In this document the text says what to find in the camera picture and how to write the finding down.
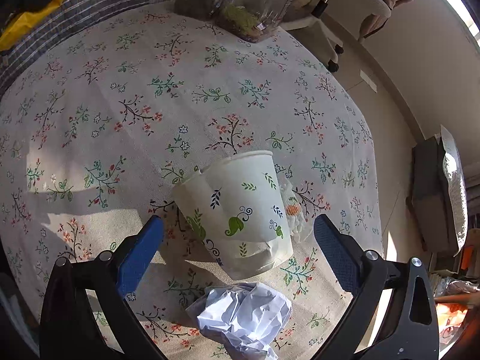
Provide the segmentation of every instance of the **blue gripper pad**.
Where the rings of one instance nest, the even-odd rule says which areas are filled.
[[[143,226],[135,245],[118,268],[117,291],[122,299],[137,289],[162,241],[163,222],[158,216],[152,216]]]
[[[351,292],[356,296],[359,289],[359,267],[352,260],[347,250],[343,247],[337,228],[330,222],[324,220],[325,215],[316,217],[313,224],[313,234],[327,259],[338,283],[344,291]]]

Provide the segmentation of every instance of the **cup rim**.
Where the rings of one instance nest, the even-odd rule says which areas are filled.
[[[210,165],[207,165],[207,166],[203,167],[202,169],[199,169],[199,170],[193,172],[182,183],[176,184],[174,186],[174,188],[177,187],[177,186],[186,184],[190,180],[192,180],[192,179],[194,179],[198,176],[205,175],[207,172],[210,172],[212,169],[215,169],[216,167],[222,166],[225,163],[229,163],[229,162],[239,160],[241,158],[253,156],[253,155],[269,155],[270,157],[273,157],[273,153],[270,150],[252,150],[252,151],[247,151],[245,153],[235,154],[235,155],[230,156],[230,157],[225,157],[225,158],[222,158],[222,159],[219,159],[219,160],[213,162]]]

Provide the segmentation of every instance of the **metal screw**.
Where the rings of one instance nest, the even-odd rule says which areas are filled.
[[[64,266],[66,263],[67,263],[67,259],[66,259],[65,257],[60,257],[60,258],[57,259],[57,261],[55,262],[55,265],[56,265],[56,266]]]
[[[422,261],[418,257],[413,257],[412,258],[412,264],[415,265],[415,266],[421,266]]]
[[[369,260],[375,261],[378,259],[378,253],[375,250],[367,250],[365,255]]]
[[[101,261],[108,261],[109,259],[112,258],[112,252],[109,250],[104,250],[103,252],[100,253],[99,258]]]

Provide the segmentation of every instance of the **chair caster wheel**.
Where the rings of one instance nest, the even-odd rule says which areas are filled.
[[[335,73],[335,72],[338,71],[338,64],[336,64],[334,61],[330,60],[330,61],[328,61],[327,69],[330,73]]]

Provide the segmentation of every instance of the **white paper cup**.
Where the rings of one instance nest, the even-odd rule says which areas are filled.
[[[271,151],[217,161],[175,185],[173,198],[233,280],[266,272],[292,255]]]

